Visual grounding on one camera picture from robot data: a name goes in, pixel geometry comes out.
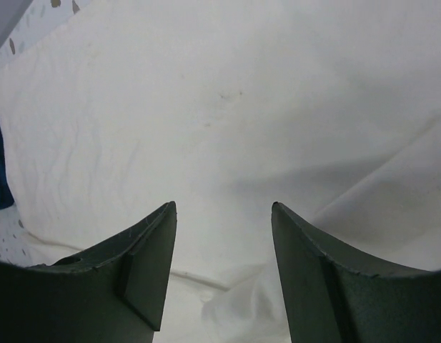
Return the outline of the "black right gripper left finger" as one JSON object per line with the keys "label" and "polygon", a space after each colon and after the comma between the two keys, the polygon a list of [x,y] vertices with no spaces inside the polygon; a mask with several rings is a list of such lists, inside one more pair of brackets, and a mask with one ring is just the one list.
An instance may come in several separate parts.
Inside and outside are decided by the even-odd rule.
{"label": "black right gripper left finger", "polygon": [[151,342],[160,330],[177,229],[174,202],[60,259],[0,261],[0,342]]}

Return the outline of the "cream white t shirt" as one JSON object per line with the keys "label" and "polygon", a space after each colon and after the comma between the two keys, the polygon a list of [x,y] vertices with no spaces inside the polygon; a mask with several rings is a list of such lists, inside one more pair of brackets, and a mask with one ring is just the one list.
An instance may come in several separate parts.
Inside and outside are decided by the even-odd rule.
{"label": "cream white t shirt", "polygon": [[0,48],[36,263],[175,201],[157,342],[288,342],[271,206],[441,269],[441,1],[35,1]]}

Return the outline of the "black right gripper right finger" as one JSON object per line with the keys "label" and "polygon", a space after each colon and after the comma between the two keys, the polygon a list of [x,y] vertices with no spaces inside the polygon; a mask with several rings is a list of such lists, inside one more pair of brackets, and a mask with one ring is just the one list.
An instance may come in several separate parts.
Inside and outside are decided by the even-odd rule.
{"label": "black right gripper right finger", "polygon": [[279,202],[272,234],[293,342],[441,342],[441,270],[362,252]]}

